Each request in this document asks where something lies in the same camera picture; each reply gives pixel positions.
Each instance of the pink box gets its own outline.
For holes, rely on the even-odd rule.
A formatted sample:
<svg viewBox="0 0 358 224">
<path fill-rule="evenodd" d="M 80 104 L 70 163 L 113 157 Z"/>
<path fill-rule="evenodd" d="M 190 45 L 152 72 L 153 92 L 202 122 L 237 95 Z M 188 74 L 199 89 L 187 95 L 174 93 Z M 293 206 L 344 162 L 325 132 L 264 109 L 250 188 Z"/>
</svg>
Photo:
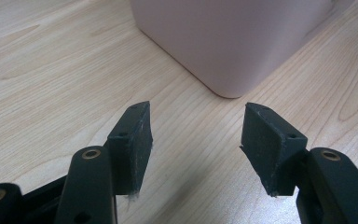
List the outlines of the pink box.
<svg viewBox="0 0 358 224">
<path fill-rule="evenodd" d="M 131 0 L 138 27 L 215 93 L 259 84 L 353 0 Z"/>
</svg>

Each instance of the black bracket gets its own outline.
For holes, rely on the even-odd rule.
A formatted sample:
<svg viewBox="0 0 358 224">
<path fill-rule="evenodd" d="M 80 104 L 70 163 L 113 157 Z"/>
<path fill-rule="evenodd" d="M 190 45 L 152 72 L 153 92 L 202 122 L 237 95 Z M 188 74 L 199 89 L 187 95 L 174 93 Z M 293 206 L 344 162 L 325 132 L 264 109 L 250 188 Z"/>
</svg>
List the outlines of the black bracket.
<svg viewBox="0 0 358 224">
<path fill-rule="evenodd" d="M 73 156 L 67 176 L 25 195 L 0 184 L 0 224 L 116 224 L 116 195 L 139 192 L 152 143 L 150 103 L 130 106 L 103 147 Z"/>
<path fill-rule="evenodd" d="M 270 108 L 248 103 L 241 149 L 270 196 L 293 195 L 302 223 L 358 224 L 358 169 L 343 153 L 306 150 L 307 137 Z"/>
</svg>

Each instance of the wooden table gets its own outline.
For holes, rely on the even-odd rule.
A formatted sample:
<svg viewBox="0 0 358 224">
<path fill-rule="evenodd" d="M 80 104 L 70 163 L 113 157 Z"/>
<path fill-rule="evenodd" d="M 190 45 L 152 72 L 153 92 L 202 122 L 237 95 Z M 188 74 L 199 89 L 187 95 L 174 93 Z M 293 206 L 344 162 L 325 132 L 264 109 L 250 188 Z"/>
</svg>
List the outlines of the wooden table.
<svg viewBox="0 0 358 224">
<path fill-rule="evenodd" d="M 140 32 L 128 1 L 0 1 L 0 182 L 26 193 L 151 102 L 154 148 L 120 223 L 299 223 L 239 149 L 247 102 L 358 166 L 358 1 L 239 99 L 213 94 Z"/>
</svg>

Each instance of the table surface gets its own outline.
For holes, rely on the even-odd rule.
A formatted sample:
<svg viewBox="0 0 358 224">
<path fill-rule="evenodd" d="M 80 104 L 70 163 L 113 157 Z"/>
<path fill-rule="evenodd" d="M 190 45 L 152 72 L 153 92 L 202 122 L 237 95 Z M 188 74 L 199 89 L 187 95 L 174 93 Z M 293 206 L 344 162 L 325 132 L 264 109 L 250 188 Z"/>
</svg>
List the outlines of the table surface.
<svg viewBox="0 0 358 224">
<path fill-rule="evenodd" d="M 120 223 L 299 223 L 239 149 L 247 102 L 358 166 L 358 1 L 239 99 L 212 93 L 140 32 L 128 1 L 0 1 L 0 182 L 26 193 L 151 102 L 154 147 Z"/>
</svg>

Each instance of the wood grain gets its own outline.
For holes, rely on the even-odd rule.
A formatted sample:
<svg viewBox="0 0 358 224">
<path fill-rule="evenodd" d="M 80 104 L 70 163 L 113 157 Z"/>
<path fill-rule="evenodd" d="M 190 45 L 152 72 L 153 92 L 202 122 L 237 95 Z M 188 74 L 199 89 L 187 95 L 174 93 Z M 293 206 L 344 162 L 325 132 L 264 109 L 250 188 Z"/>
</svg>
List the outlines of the wood grain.
<svg viewBox="0 0 358 224">
<path fill-rule="evenodd" d="M 358 166 L 358 1 L 261 85 L 213 94 L 140 32 L 128 1 L 0 1 L 0 182 L 29 192 L 151 101 L 154 148 L 120 223 L 299 223 L 238 148 L 247 102 L 267 105 Z"/>
</svg>

